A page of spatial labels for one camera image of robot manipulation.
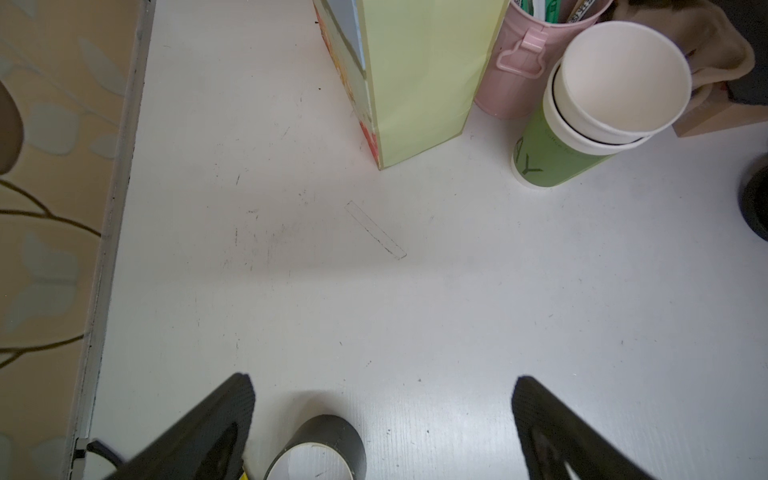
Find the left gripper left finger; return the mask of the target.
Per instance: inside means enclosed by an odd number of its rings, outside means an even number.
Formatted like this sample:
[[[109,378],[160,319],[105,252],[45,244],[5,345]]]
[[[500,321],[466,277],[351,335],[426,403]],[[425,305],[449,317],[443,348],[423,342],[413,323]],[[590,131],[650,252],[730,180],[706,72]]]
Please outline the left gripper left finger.
[[[250,377],[235,373],[112,479],[239,479],[256,395]]]

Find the green white paper bag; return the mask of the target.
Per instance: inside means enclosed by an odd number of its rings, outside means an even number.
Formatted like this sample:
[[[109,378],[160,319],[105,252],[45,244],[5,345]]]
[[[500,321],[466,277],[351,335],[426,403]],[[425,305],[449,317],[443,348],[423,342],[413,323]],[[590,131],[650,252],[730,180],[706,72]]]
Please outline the green white paper bag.
[[[509,4],[320,0],[313,7],[384,170],[462,133]]]

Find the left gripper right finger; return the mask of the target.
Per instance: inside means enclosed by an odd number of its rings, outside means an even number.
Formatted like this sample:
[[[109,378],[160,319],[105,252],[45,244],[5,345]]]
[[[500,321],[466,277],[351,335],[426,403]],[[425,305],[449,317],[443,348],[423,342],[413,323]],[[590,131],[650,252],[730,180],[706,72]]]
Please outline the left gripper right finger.
[[[649,479],[532,376],[517,379],[511,410],[531,479]]]

